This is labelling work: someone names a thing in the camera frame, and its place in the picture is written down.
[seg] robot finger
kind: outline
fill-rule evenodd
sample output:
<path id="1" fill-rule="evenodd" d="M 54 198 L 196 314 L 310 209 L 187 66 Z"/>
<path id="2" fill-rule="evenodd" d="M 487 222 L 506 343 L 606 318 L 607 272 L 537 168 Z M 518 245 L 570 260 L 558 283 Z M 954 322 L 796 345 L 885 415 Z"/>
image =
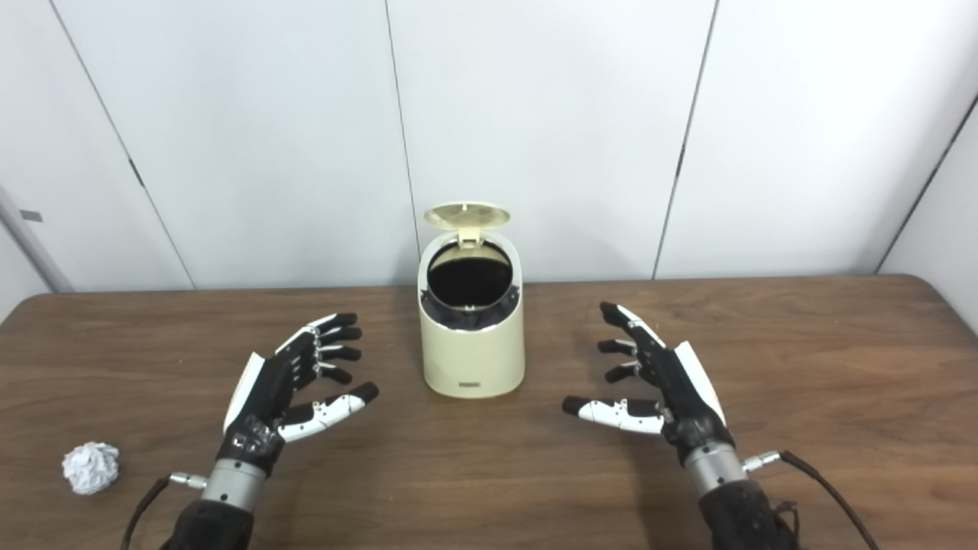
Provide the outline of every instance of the robot finger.
<path id="1" fill-rule="evenodd" d="M 322 319 L 316 319 L 306 326 L 313 327 L 319 334 L 323 334 L 335 328 L 349 327 L 355 324 L 357 324 L 356 313 L 334 313 L 333 315 L 327 315 Z"/>
<path id="2" fill-rule="evenodd" d="M 637 376 L 639 374 L 639 369 L 641 368 L 642 364 L 639 363 L 639 361 L 622 363 L 604 373 L 604 381 L 608 382 L 609 384 L 621 382 L 630 376 Z"/>
<path id="3" fill-rule="evenodd" d="M 635 350 L 635 343 L 627 340 L 602 340 L 598 342 L 598 351 L 601 353 L 624 353 L 630 357 L 635 357 Z"/>
<path id="4" fill-rule="evenodd" d="M 563 411 L 584 420 L 641 434 L 662 434 L 665 419 L 657 401 L 649 399 L 587 399 L 568 396 Z"/>
<path id="5" fill-rule="evenodd" d="M 332 344 L 341 340 L 360 340 L 364 332 L 357 327 L 333 327 L 326 332 L 320 333 L 316 341 L 319 346 Z"/>
<path id="6" fill-rule="evenodd" d="M 327 397 L 322 402 L 313 401 L 295 405 L 286 411 L 279 426 L 279 435 L 286 442 L 295 441 L 329 428 L 351 414 L 367 406 L 380 394 L 373 382 L 367 382 L 349 393 Z"/>
<path id="7" fill-rule="evenodd" d="M 363 352 L 355 347 L 346 345 L 324 345 L 318 348 L 320 361 L 331 361 L 333 359 L 346 359 L 347 361 L 359 361 Z"/>
<path id="8" fill-rule="evenodd" d="M 663 348 L 666 346 L 659 335 L 655 334 L 655 331 L 650 329 L 641 317 L 621 305 L 603 301 L 600 309 L 605 323 L 625 331 L 639 347 L 645 342 L 651 342 Z"/>
<path id="9" fill-rule="evenodd" d="M 316 372 L 319 374 L 320 378 L 329 378 L 330 380 L 339 382 L 344 386 L 353 382 L 353 375 L 335 365 L 331 365 L 330 363 L 320 363 L 316 365 Z"/>

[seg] trash can opening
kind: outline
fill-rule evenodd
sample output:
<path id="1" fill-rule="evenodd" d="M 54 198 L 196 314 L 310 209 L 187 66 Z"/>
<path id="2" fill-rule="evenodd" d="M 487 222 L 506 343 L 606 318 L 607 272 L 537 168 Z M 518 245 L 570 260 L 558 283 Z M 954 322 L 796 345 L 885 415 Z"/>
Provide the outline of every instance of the trash can opening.
<path id="1" fill-rule="evenodd" d="M 488 307 L 512 284 L 512 265 L 502 249 L 489 242 L 474 249 L 452 243 L 428 265 L 428 289 L 439 301 L 459 309 Z"/>

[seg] silver cylinder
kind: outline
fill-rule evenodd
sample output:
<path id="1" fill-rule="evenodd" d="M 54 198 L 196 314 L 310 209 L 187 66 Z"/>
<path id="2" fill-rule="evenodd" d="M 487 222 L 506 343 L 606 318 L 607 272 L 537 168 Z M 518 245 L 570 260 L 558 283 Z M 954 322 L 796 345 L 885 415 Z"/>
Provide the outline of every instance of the silver cylinder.
<path id="1" fill-rule="evenodd" d="M 223 502 L 251 512 L 265 480 L 264 470 L 239 460 L 222 458 L 214 464 L 214 470 L 210 473 L 207 487 L 200 498 Z"/>
<path id="2" fill-rule="evenodd" d="M 726 443 L 710 443 L 695 449 L 683 467 L 699 496 L 724 483 L 747 480 L 734 448 Z"/>

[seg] white cabinet door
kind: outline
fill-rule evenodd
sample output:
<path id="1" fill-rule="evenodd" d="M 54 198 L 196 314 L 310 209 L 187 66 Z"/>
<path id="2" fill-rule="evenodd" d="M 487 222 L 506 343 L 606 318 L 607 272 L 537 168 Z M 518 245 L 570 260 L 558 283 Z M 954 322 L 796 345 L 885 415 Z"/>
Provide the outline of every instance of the white cabinet door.
<path id="1" fill-rule="evenodd" d="M 0 75 L 0 208 L 55 290 L 191 288 L 49 3 L 0 2 Z"/>
<path id="2" fill-rule="evenodd" d="M 978 110 L 972 111 L 880 269 L 923 278 L 978 333 L 976 210 Z"/>
<path id="3" fill-rule="evenodd" d="M 48 292 L 48 286 L 23 255 L 7 227 L 0 223 L 0 323 L 27 298 Z"/>
<path id="4" fill-rule="evenodd" d="M 408 281 L 382 0 L 57 0 L 200 288 Z"/>
<path id="5" fill-rule="evenodd" d="M 389 8 L 422 246 L 486 201 L 529 281 L 650 277 L 713 2 Z"/>
<path id="6" fill-rule="evenodd" d="M 870 273 L 978 90 L 978 2 L 721 2 L 656 276 Z"/>

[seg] crumpled paper ball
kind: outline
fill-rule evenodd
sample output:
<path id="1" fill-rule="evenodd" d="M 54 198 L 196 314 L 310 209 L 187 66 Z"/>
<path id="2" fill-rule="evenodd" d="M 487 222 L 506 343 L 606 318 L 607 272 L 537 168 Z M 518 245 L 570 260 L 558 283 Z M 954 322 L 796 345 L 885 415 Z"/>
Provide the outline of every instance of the crumpled paper ball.
<path id="1" fill-rule="evenodd" d="M 62 462 L 71 490 L 94 494 L 111 485 L 119 475 L 118 456 L 119 450 L 108 443 L 89 441 L 74 447 Z"/>

